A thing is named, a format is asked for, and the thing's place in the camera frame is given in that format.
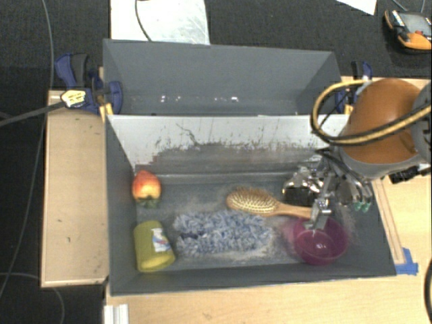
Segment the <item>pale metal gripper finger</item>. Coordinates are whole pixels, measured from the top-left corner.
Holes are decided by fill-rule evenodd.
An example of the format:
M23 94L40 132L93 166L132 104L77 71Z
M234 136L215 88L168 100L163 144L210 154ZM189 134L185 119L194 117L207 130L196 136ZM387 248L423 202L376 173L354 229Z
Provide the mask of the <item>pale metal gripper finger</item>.
M317 208L313 208L311 211L310 219L304 222L304 228L307 230L314 230L317 226L318 218L319 210Z
M314 230L324 230L330 216L329 209L319 209L315 217Z

